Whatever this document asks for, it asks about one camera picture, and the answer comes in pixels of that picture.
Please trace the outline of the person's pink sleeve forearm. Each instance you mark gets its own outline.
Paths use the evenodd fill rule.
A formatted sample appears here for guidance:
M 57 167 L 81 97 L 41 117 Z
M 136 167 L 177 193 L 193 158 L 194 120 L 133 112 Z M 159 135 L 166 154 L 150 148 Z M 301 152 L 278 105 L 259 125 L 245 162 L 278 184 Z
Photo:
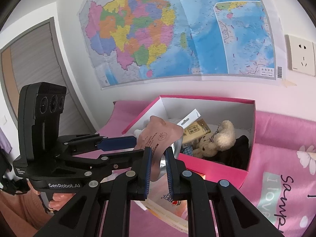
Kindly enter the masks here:
M 1 191 L 1 236 L 34 236 L 53 216 L 30 183 L 26 194 Z

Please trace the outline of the person's left hand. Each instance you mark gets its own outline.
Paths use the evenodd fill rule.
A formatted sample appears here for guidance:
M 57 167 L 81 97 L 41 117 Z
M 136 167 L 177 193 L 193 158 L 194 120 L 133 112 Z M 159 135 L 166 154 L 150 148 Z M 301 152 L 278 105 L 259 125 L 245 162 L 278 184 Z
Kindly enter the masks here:
M 53 199 L 48 203 L 49 209 L 59 211 L 73 196 L 72 193 L 54 193 Z

